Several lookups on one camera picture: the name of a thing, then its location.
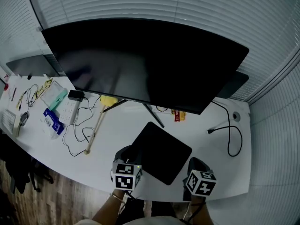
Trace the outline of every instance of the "power adapter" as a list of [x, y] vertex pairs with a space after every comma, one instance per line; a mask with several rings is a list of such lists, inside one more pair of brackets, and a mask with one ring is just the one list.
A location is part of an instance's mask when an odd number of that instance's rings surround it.
[[70, 100], [82, 102], [84, 98], [84, 92], [70, 90], [69, 95], [67, 96]]

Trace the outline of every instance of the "wooden floor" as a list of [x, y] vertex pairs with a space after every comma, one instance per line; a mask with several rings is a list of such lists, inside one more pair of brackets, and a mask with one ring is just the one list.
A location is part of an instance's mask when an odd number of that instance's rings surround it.
[[[15, 194], [9, 190], [10, 176], [5, 163], [0, 160], [2, 190], [7, 193], [16, 209], [16, 224], [20, 225], [71, 225], [82, 219], [92, 218], [106, 202], [109, 194], [68, 179], [49, 170], [54, 184], [46, 180], [40, 182], [40, 193], [33, 190], [31, 183], [26, 185], [23, 194], [17, 189]], [[188, 204], [173, 205], [178, 218], [182, 218]]]

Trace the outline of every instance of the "cable plug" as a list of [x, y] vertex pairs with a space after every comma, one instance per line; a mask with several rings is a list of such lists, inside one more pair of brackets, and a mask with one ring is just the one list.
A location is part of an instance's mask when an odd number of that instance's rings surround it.
[[206, 132], [207, 132], [207, 134], [211, 134], [211, 133], [213, 133], [215, 130], [214, 129], [208, 129]]

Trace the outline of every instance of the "monitor leg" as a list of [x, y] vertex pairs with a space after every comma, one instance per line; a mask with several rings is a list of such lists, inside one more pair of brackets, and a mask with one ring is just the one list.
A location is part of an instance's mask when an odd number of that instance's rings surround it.
[[108, 110], [111, 110], [111, 109], [113, 109], [114, 107], [117, 107], [117, 106], [119, 106], [119, 105], [121, 105], [121, 104], [123, 104], [123, 103], [125, 103], [125, 102], [127, 102], [128, 100], [122, 100], [122, 101], [119, 101], [119, 102], [117, 102], [117, 103], [115, 103], [114, 105], [112, 105], [112, 106], [110, 106], [110, 107], [108, 107], [108, 108], [106, 108], [106, 109], [104, 109], [104, 113], [105, 112], [107, 112]]
[[[115, 103], [114, 105], [112, 105], [111, 107], [108, 107], [108, 108], [106, 108], [103, 112], [105, 113], [105, 112], [107, 112], [108, 110], [111, 110], [111, 109], [113, 109], [113, 108], [115, 108], [115, 107], [117, 107], [117, 106], [119, 106], [119, 105], [121, 105], [121, 104], [123, 104], [123, 103], [125, 103], [125, 102], [127, 102], [128, 100], [122, 100], [122, 101], [119, 101], [119, 102], [117, 102], [117, 103]], [[155, 118], [155, 120], [160, 124], [160, 126], [162, 127], [162, 128], [164, 128], [165, 126], [163, 125], [163, 123], [159, 120], [159, 118], [153, 113], [153, 111], [148, 107], [148, 105], [147, 104], [145, 104], [145, 103], [143, 103], [143, 105], [145, 106], [145, 108], [148, 110], [148, 112], [150, 112], [150, 114]]]
[[145, 108], [147, 108], [148, 112], [151, 113], [151, 115], [155, 118], [155, 120], [160, 124], [160, 126], [162, 128], [164, 128], [165, 126], [163, 125], [163, 123], [159, 120], [159, 118], [153, 113], [153, 111], [148, 107], [147, 104], [143, 103], [143, 105], [145, 106]]

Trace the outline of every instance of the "bracelet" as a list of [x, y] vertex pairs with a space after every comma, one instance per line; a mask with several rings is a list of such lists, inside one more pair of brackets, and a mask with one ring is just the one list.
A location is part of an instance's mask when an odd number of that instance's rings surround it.
[[109, 195], [113, 196], [116, 199], [118, 199], [121, 203], [125, 203], [122, 199], [120, 199], [119, 197], [117, 197], [115, 194], [110, 193]]

